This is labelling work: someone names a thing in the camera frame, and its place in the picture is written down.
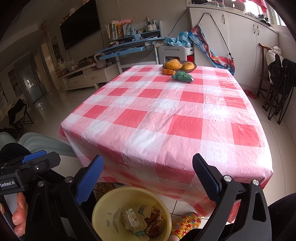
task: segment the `pink checkered tablecloth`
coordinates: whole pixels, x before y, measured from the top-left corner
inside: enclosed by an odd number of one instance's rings
[[[215,205],[192,168],[194,154],[222,175],[262,186],[272,161],[260,121],[230,72],[199,66],[191,75],[194,82],[183,83],[162,75],[161,65],[133,66],[74,110],[60,133],[84,166],[104,157],[99,181],[186,201],[208,216]]]

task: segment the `black tv screen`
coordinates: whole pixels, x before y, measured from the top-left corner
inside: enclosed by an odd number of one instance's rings
[[[65,49],[101,29],[96,0],[90,0],[73,13],[62,25]]]

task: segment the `blue gripper pad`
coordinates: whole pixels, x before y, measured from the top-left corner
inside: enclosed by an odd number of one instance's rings
[[[22,160],[22,163],[24,164],[25,162],[27,161],[31,161],[37,157],[41,157],[41,156],[44,156],[46,155],[46,151],[44,150],[41,150],[41,151],[38,151],[38,152],[35,152],[35,153],[32,153],[32,154],[29,154],[27,156],[24,157],[24,159]]]
[[[215,203],[219,203],[220,187],[214,176],[211,174],[208,164],[200,154],[195,154],[192,159],[192,165],[209,199]]]
[[[77,184],[77,192],[75,200],[78,205],[88,200],[99,176],[104,168],[104,161],[101,156],[96,156],[95,159],[88,166],[88,170],[83,178]]]

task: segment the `finger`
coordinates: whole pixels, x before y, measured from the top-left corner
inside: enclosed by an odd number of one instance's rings
[[[23,236],[25,234],[25,231],[26,231],[26,223],[22,223],[15,227],[15,233],[19,237]]]
[[[1,203],[0,203],[0,212],[2,213],[2,215],[4,215],[4,207]]]
[[[16,212],[12,215],[12,221],[14,225],[19,225],[21,223],[26,222],[28,215],[28,208],[26,206],[25,209],[22,209],[20,206],[17,206]]]
[[[25,209],[26,205],[26,198],[22,192],[17,194],[17,204],[22,208]]]

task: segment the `yellow bowl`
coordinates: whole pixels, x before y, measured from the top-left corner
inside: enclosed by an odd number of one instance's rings
[[[163,209],[162,235],[150,240],[167,241],[172,229],[170,212],[162,200],[142,188],[121,187],[106,193],[94,208],[92,226],[103,241],[138,241],[136,235],[124,228],[121,209],[142,204]]]

